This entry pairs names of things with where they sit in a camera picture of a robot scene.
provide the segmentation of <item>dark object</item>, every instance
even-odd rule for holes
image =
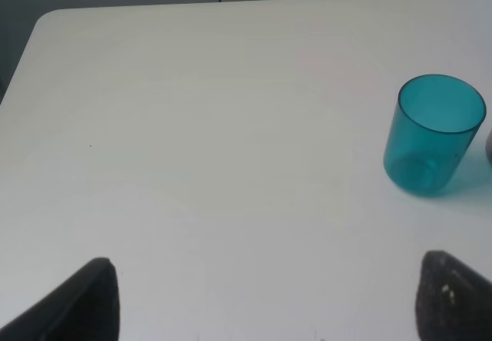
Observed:
[[[492,284],[444,251],[425,254],[415,311],[423,341],[492,340]]]
[[[0,78],[0,103],[2,102],[4,95],[5,95],[5,88],[4,88],[2,80]]]
[[[98,258],[0,329],[0,340],[116,341],[119,326],[115,267]]]
[[[489,158],[490,164],[492,164],[492,131],[487,139],[487,144],[485,147],[485,152],[487,153],[487,158]]]

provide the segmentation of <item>white table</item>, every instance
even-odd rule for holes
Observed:
[[[446,194],[382,167],[399,87],[492,104],[492,0],[52,12],[0,107],[0,324],[111,258],[121,341],[418,340],[421,258],[492,278],[486,120]]]

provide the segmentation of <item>cup rim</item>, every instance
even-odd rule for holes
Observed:
[[[439,77],[442,77],[442,78],[453,78],[454,80],[461,81],[461,82],[465,83],[467,86],[469,86],[470,88],[472,88],[477,93],[478,97],[482,101],[482,105],[484,106],[484,115],[482,116],[482,118],[480,119],[480,121],[478,121],[477,124],[475,124],[473,127],[470,127],[467,130],[463,130],[463,131],[439,131],[439,130],[434,130],[432,128],[423,126],[422,124],[419,124],[418,122],[416,122],[412,117],[410,117],[407,114],[407,112],[404,110],[403,106],[401,105],[401,93],[407,87],[407,85],[409,85],[412,81],[417,80],[418,78],[426,78],[426,77],[429,77],[429,76],[439,76]],[[438,133],[438,134],[446,134],[446,135],[466,134],[466,133],[469,133],[469,132],[471,132],[471,131],[473,131],[475,129],[478,129],[482,125],[482,123],[484,122],[485,117],[487,116],[487,105],[485,104],[485,100],[484,100],[484,97],[482,97],[482,94],[480,94],[480,92],[476,88],[474,88],[473,86],[471,86],[470,84],[468,84],[466,81],[463,81],[463,80],[461,80],[459,78],[455,78],[454,76],[450,76],[448,74],[421,74],[420,76],[416,76],[414,78],[411,78],[410,80],[408,80],[407,82],[405,82],[403,84],[403,86],[400,88],[400,91],[398,92],[398,107],[400,108],[401,113],[403,113],[404,116],[408,120],[412,121],[418,127],[422,127],[423,129],[428,130],[428,131],[431,131],[431,132],[435,132],[435,133]]]

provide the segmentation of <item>cup base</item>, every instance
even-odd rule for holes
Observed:
[[[417,193],[434,192],[436,187],[436,163],[422,157],[402,157],[384,166],[393,182],[405,190]]]

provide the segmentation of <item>teal plastic cup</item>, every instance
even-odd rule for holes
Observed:
[[[384,169],[399,187],[431,194],[453,176],[487,109],[480,93],[443,74],[411,79],[400,90],[384,152]]]

